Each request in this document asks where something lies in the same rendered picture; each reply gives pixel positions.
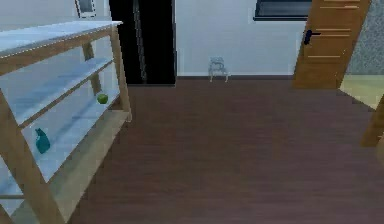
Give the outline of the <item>small grey chair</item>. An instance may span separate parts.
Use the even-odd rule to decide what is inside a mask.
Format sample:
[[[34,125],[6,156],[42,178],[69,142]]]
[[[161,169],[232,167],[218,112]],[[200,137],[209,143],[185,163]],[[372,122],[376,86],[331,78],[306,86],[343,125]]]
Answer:
[[[229,72],[225,67],[225,61],[222,57],[211,57],[208,66],[209,81],[212,82],[214,74],[221,73],[225,77],[225,81],[229,80]]]

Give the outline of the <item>black fridge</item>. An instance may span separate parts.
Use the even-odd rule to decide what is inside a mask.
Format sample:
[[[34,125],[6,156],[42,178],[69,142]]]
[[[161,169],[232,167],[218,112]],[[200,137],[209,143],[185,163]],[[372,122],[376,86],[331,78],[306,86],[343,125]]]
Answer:
[[[108,0],[118,26],[126,83],[176,82],[175,0]]]

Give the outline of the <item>dark window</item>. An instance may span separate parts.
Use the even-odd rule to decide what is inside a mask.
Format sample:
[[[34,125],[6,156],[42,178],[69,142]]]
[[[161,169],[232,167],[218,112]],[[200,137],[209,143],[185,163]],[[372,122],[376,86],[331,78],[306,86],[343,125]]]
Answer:
[[[305,21],[312,0],[257,0],[254,21]]]

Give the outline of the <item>wooden shelf unit white boards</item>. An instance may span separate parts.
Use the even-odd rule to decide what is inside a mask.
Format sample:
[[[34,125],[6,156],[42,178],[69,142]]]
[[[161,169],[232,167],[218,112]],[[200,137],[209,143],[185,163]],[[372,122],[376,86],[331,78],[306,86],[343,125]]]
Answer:
[[[67,224],[131,120],[118,26],[0,32],[0,224]],[[44,154],[37,128],[51,144]]]

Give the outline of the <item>brown wooden room door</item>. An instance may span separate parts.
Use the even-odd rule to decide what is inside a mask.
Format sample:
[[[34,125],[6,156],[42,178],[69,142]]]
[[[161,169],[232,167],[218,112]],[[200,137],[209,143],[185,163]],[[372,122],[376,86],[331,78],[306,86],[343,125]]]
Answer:
[[[312,0],[293,74],[299,89],[338,89],[371,0]],[[320,32],[305,45],[307,30]]]

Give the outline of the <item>teal spray bottle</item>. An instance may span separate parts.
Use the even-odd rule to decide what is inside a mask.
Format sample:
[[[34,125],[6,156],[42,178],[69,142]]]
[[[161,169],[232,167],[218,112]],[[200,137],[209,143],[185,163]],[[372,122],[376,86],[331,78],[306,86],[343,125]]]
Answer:
[[[46,133],[41,128],[37,128],[35,130],[35,132],[37,134],[35,145],[36,145],[38,151],[41,154],[44,154],[51,147],[50,141],[49,141]]]

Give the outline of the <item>white framed wall picture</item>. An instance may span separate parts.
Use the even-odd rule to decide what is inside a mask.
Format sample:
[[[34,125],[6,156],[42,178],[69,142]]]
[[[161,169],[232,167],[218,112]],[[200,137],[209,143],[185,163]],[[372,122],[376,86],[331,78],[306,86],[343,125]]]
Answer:
[[[75,0],[75,6],[80,18],[96,16],[94,0]]]

